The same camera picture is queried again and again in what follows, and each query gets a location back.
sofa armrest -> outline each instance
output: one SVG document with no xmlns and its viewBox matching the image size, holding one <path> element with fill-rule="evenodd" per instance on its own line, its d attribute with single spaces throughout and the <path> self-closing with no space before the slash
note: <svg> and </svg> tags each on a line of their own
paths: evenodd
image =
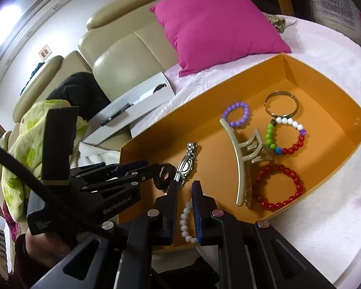
<svg viewBox="0 0 361 289">
<path fill-rule="evenodd" d="M 122 17 L 123 15 L 155 0 L 115 0 L 94 13 L 87 21 L 87 29 L 91 30 Z"/>
</svg>

multicolored beaded bracelet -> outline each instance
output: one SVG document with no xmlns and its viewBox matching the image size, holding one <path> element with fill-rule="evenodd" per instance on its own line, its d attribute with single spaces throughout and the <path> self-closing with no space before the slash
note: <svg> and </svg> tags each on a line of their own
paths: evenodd
<svg viewBox="0 0 361 289">
<path fill-rule="evenodd" d="M 268 199 L 266 199 L 264 196 L 261 196 L 259 194 L 258 189 L 256 188 L 256 185 L 261 184 L 269 174 L 276 173 L 276 172 L 283 172 L 285 175 L 289 176 L 291 179 L 293 179 L 294 184 L 296 185 L 296 192 L 294 195 L 290 196 L 287 200 L 284 202 L 277 202 L 269 203 Z M 294 201 L 298 197 L 300 197 L 303 194 L 304 187 L 302 185 L 301 179 L 299 178 L 298 174 L 291 170 L 290 168 L 285 167 L 284 165 L 278 165 L 278 164 L 269 164 L 265 168 L 259 171 L 258 177 L 255 181 L 255 183 L 252 186 L 252 192 L 253 196 L 258 200 L 258 202 L 261 204 L 261 207 L 269 210 L 279 210 L 281 207 L 288 205 L 290 202 Z"/>
<path fill-rule="evenodd" d="M 273 135 L 272 135 L 273 130 L 274 127 L 280 123 L 291 125 L 294 128 L 297 128 L 297 130 L 299 131 L 299 137 L 297 143 L 294 143 L 292 147 L 290 147 L 289 149 L 278 147 L 277 144 L 274 143 Z M 303 126 L 297 123 L 292 118 L 277 117 L 276 119 L 272 119 L 270 121 L 270 124 L 268 124 L 268 129 L 266 131 L 266 136 L 265 136 L 266 137 L 265 144 L 269 147 L 271 151 L 274 151 L 274 153 L 277 155 L 293 154 L 295 151 L 298 151 L 299 148 L 303 147 L 303 141 L 305 140 L 305 135 L 306 135 L 306 129 L 303 129 Z"/>
<path fill-rule="evenodd" d="M 236 102 L 233 105 L 227 107 L 227 109 L 223 112 L 223 114 L 221 116 L 221 118 L 223 118 L 224 120 L 227 120 L 227 116 L 230 114 L 230 112 L 239 107 L 243 107 L 243 117 L 241 118 L 241 120 L 239 120 L 237 122 L 230 122 L 230 126 L 233 128 L 241 127 L 242 125 L 246 124 L 246 122 L 250 116 L 249 105 L 245 102 Z"/>
</svg>

magenta cushion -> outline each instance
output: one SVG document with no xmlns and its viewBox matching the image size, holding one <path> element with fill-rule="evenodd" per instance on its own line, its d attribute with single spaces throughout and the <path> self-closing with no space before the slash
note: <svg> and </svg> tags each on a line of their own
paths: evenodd
<svg viewBox="0 0 361 289">
<path fill-rule="evenodd" d="M 178 52 L 180 77 L 249 54 L 291 53 L 250 0 L 161 0 L 150 11 Z"/>
</svg>

red beaded bracelet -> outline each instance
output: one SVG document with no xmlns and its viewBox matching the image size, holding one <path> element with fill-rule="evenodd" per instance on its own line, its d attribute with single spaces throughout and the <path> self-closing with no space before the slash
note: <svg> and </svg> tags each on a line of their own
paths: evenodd
<svg viewBox="0 0 361 289">
<path fill-rule="evenodd" d="M 275 172 L 283 172 L 285 175 L 292 178 L 294 184 L 297 186 L 297 191 L 294 195 L 290 196 L 288 200 L 285 200 L 282 203 L 278 202 L 276 204 L 269 203 L 268 199 L 261 196 L 259 194 L 258 190 L 256 189 L 256 185 L 262 183 L 262 181 L 268 174 L 275 173 Z M 302 185 L 301 179 L 299 178 L 299 176 L 297 175 L 297 173 L 295 171 L 291 170 L 290 168 L 285 167 L 284 165 L 270 164 L 270 165 L 267 165 L 264 169 L 259 171 L 256 183 L 253 184 L 252 192 L 253 192 L 253 196 L 258 200 L 258 202 L 261 204 L 262 208 L 269 210 L 269 211 L 274 211 L 274 210 L 279 210 L 281 207 L 286 206 L 290 202 L 294 201 L 296 198 L 298 198 L 299 196 L 302 195 L 303 191 L 304 191 L 304 187 Z"/>
</svg>

metal bangle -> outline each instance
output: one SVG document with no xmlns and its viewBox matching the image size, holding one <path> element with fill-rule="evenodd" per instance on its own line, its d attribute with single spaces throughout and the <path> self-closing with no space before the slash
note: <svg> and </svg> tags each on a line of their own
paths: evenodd
<svg viewBox="0 0 361 289">
<path fill-rule="evenodd" d="M 266 107 L 266 103 L 267 103 L 267 101 L 268 101 L 270 98 L 275 97 L 275 96 L 277 96 L 277 95 L 286 95 L 287 97 L 292 98 L 292 99 L 295 101 L 295 103 L 296 103 L 296 109 L 295 109 L 292 113 L 290 113 L 290 114 L 283 114 L 283 115 L 277 115 L 277 114 L 275 114 L 275 113 L 273 113 L 273 112 L 270 112 L 270 111 L 268 110 L 268 108 Z M 265 111 L 266 111 L 269 115 L 271 115 L 271 116 L 273 116 L 273 117 L 275 117 L 275 118 L 277 118 L 277 117 L 281 117 L 281 118 L 292 118 L 292 117 L 293 117 L 294 115 L 296 115 L 297 112 L 298 112 L 299 102 L 298 102 L 297 97 L 296 97 L 294 94 L 291 94 L 290 92 L 287 92 L 287 91 L 278 90 L 278 91 L 274 91 L 274 92 L 270 93 L 270 94 L 266 97 L 265 103 L 264 103 L 263 105 L 265 106 Z"/>
</svg>

